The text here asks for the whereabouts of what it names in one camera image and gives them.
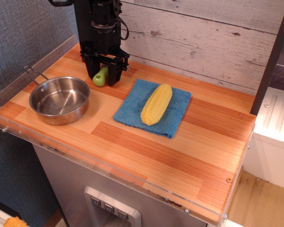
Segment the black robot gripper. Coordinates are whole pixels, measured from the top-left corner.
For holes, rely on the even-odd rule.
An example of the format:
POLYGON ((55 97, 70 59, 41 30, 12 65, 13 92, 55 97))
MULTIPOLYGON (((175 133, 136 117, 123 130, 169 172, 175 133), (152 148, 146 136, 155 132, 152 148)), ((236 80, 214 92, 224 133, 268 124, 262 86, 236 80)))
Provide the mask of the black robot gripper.
POLYGON ((129 54, 120 47, 120 32, 119 26, 108 30, 93 27, 93 48, 84 55, 81 54, 91 79, 100 71, 100 64, 108 65, 108 85, 110 87, 120 80, 123 70, 129 70, 129 54))

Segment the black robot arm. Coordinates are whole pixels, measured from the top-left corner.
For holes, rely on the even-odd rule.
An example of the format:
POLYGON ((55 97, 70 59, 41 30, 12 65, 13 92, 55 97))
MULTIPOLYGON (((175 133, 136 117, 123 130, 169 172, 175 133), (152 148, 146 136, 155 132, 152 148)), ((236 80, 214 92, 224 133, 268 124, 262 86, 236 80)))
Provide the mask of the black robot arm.
POLYGON ((119 0, 79 0, 74 4, 80 42, 80 55, 91 79, 100 71, 100 65, 108 66, 108 85, 120 80, 123 71, 129 70, 130 55, 120 47, 122 13, 119 0))

